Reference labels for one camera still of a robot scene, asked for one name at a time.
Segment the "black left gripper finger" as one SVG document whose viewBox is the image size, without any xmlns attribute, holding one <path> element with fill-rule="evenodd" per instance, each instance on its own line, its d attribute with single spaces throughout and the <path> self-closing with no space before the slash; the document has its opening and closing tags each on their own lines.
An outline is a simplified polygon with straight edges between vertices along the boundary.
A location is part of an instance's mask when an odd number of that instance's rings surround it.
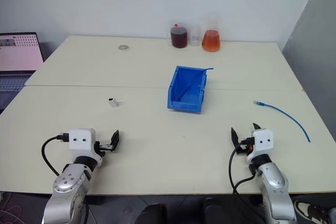
<svg viewBox="0 0 336 224">
<path fill-rule="evenodd" d="M 111 145 L 111 150 L 110 151 L 111 152 L 113 152 L 117 148 L 117 146 L 119 144 L 119 139 L 120 139 L 119 130 L 116 130 L 114 132 L 114 134 L 112 135 L 112 138 L 111 138 L 111 143 L 110 143 L 110 145 Z"/>
</svg>

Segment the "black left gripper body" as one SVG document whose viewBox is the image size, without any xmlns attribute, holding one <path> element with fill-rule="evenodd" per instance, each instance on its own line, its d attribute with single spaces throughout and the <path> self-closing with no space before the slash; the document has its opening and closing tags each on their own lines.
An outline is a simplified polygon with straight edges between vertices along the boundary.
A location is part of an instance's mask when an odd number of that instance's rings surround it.
<svg viewBox="0 0 336 224">
<path fill-rule="evenodd" d="M 112 144 L 106 145 L 106 144 L 100 144 L 99 141 L 95 141 L 94 144 L 94 151 L 99 155 L 99 156 L 105 156 L 107 151 L 114 151 L 114 146 Z"/>
</svg>

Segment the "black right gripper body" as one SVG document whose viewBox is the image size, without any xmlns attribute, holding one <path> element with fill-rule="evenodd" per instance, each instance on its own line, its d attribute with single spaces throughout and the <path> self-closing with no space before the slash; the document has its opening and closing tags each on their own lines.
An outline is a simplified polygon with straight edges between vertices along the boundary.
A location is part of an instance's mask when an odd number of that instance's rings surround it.
<svg viewBox="0 0 336 224">
<path fill-rule="evenodd" d="M 248 137 L 241 142 L 236 141 L 236 153 L 249 155 L 253 151 L 254 137 Z"/>
</svg>

